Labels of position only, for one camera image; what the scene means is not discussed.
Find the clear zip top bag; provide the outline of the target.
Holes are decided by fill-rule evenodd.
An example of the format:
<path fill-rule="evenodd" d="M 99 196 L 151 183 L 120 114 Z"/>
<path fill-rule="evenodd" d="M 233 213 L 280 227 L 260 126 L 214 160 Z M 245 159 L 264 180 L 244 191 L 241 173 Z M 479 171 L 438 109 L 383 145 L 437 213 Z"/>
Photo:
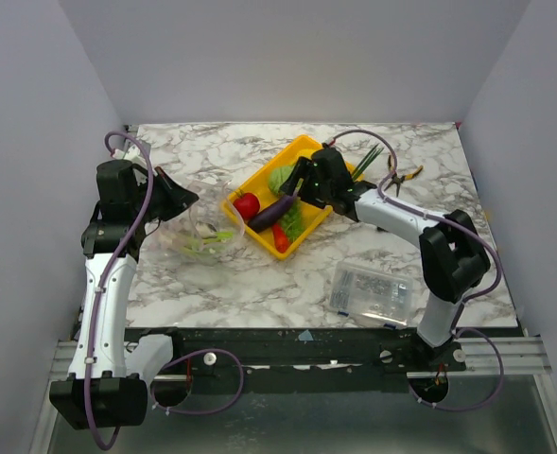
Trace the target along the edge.
<path fill-rule="evenodd" d="M 191 181 L 186 188 L 199 200 L 183 214 L 162 223 L 148 246 L 165 258 L 216 263 L 244 236 L 244 219 L 229 199 L 227 180 Z"/>

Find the celery stalk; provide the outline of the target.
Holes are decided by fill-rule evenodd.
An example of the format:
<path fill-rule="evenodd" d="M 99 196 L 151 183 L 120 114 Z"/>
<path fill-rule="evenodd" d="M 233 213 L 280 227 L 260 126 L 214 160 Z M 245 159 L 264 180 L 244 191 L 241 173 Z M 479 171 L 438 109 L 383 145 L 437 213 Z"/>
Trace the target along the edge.
<path fill-rule="evenodd" d="M 226 252 L 233 239 L 234 234 L 230 231 L 218 231 L 202 237 L 178 234 L 173 240 L 173 247 L 196 258 L 215 257 Z"/>

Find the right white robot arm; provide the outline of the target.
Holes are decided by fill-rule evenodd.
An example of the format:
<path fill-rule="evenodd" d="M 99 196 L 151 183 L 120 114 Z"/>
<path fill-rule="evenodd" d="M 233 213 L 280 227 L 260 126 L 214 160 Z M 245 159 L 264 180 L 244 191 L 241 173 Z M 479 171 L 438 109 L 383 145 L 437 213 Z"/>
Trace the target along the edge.
<path fill-rule="evenodd" d="M 300 157 L 281 191 L 318 208 L 329 205 L 341 216 L 378 227 L 419 249 L 429 295 L 416 328 L 420 341 L 410 347 L 410 358 L 424 371 L 442 363 L 443 345 L 452 338 L 464 295 L 490 269 L 470 217 L 462 210 L 440 214 L 389 198 L 375 184 L 354 180 L 335 148 Z"/>

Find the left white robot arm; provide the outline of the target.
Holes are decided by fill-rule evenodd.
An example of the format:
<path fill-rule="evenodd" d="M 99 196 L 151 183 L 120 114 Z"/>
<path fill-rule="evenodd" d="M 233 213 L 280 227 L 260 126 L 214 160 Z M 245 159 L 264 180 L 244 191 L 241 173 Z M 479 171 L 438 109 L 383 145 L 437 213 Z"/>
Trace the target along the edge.
<path fill-rule="evenodd" d="M 86 290 L 78 345 L 67 377 L 49 393 L 76 430 L 141 425 L 154 377 L 183 367 L 185 352 L 168 335 L 144 335 L 129 352 L 126 315 L 147 224 L 172 220 L 199 199 L 160 167 L 128 160 L 99 165 L 96 184 L 99 200 L 80 240 Z"/>

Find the purple eggplant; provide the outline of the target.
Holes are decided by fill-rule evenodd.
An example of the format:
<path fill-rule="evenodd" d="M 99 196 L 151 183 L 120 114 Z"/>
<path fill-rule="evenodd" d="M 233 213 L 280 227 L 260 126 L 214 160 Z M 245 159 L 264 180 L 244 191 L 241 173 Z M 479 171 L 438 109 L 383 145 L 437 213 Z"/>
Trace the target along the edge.
<path fill-rule="evenodd" d="M 251 218 L 248 222 L 248 227 L 256 233 L 267 230 L 278 222 L 297 200 L 298 197 L 296 195 L 283 195 L 279 200 Z"/>

